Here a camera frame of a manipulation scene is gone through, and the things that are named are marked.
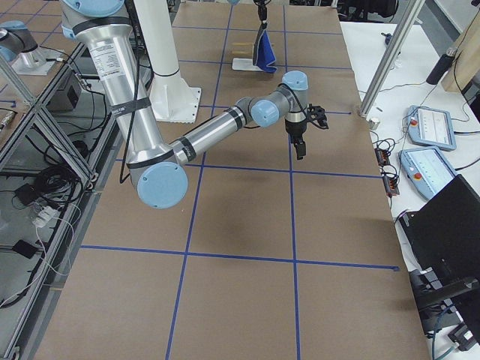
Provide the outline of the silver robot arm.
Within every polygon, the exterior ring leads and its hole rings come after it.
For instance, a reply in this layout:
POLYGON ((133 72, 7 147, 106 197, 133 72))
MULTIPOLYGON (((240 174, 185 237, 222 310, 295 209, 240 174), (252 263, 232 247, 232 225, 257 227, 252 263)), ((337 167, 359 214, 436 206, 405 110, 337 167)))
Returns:
MULTIPOLYGON (((70 39, 93 27, 131 23, 123 1, 62 1, 61 11, 62 31, 70 39)), ((7 62, 21 58, 29 70, 47 63, 26 24, 19 20, 1 24, 1 56, 7 62)))
POLYGON ((245 97, 220 115, 165 142, 158 122, 194 122, 201 91, 182 78, 165 1, 63 1, 65 37, 85 44, 125 141, 124 159, 139 198, 168 209, 188 189, 183 166, 250 122, 266 128, 306 120, 308 78, 294 70, 269 95, 245 97))

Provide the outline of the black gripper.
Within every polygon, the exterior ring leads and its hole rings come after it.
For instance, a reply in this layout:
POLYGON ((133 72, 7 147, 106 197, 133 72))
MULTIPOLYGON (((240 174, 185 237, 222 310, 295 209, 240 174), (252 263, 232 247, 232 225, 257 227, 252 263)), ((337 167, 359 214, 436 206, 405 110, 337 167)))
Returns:
POLYGON ((253 0, 253 3, 256 6, 259 6, 257 7, 259 21, 265 23, 268 17, 268 10, 266 6, 270 3, 270 0, 253 0))
POLYGON ((300 122, 286 120, 285 129, 295 148, 296 159, 301 160, 306 155, 306 144, 303 140, 303 133, 307 130, 307 122, 305 120, 300 122))

